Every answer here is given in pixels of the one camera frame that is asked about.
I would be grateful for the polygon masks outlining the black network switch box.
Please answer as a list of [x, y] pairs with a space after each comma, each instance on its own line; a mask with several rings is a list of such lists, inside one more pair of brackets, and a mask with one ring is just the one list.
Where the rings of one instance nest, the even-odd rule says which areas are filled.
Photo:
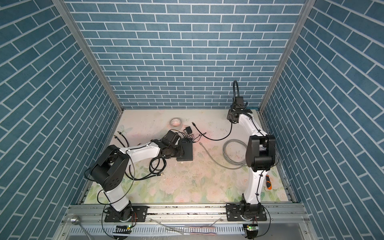
[[179, 140], [179, 146], [182, 148], [182, 153], [177, 157], [178, 162], [193, 161], [193, 142], [190, 140]]

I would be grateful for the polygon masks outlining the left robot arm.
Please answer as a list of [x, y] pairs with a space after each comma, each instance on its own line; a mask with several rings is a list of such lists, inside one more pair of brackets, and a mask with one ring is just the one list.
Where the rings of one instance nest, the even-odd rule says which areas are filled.
[[154, 139], [144, 145], [130, 148], [108, 146], [90, 169], [90, 176], [102, 187], [108, 199], [107, 204], [118, 213], [126, 210], [130, 201], [128, 191], [123, 190], [122, 182], [128, 176], [130, 167], [146, 159], [181, 157], [184, 150], [178, 144], [179, 139], [179, 134], [169, 130], [160, 140]]

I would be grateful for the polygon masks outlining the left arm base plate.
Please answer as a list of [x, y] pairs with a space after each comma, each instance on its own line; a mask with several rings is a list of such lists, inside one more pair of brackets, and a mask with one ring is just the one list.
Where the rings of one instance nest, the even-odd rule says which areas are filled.
[[104, 210], [104, 221], [106, 223], [145, 222], [148, 208], [148, 206], [127, 206], [117, 212], [113, 207], [108, 207]]

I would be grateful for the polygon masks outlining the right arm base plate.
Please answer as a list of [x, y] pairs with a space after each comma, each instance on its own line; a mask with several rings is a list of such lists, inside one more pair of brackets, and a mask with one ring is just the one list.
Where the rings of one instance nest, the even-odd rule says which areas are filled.
[[255, 221], [263, 222], [267, 220], [266, 210], [261, 204], [256, 205], [237, 205], [226, 204], [226, 215], [228, 222]]

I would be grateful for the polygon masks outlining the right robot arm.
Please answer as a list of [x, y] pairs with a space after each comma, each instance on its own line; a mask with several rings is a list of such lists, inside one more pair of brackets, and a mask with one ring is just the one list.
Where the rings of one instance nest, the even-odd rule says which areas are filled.
[[246, 108], [243, 97], [233, 97], [233, 103], [227, 119], [233, 124], [240, 124], [248, 133], [246, 164], [249, 167], [248, 187], [240, 201], [241, 213], [260, 211], [261, 193], [268, 171], [276, 161], [276, 138], [265, 132], [254, 120], [252, 111]]

